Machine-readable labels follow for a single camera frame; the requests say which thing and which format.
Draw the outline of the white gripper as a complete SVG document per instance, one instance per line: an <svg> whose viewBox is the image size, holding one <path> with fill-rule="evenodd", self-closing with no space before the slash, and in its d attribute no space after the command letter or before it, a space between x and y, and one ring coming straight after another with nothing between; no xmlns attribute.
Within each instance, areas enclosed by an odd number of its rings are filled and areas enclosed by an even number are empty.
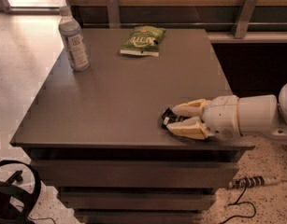
<svg viewBox="0 0 287 224"><path fill-rule="evenodd" d="M240 137L237 105L238 97L235 95L175 105L172 108L174 114L190 118L169 123L166 128L176 136L195 140L205 140L213 135L219 140L236 139Z"/></svg>

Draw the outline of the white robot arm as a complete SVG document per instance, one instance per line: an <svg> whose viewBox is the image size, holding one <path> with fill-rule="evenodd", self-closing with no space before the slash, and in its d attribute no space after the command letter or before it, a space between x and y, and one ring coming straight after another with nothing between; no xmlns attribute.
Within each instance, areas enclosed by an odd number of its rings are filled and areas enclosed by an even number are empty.
<svg viewBox="0 0 287 224"><path fill-rule="evenodd" d="M260 135L287 142L287 83L275 96L219 96L168 108L162 126L176 136L206 140Z"/></svg>

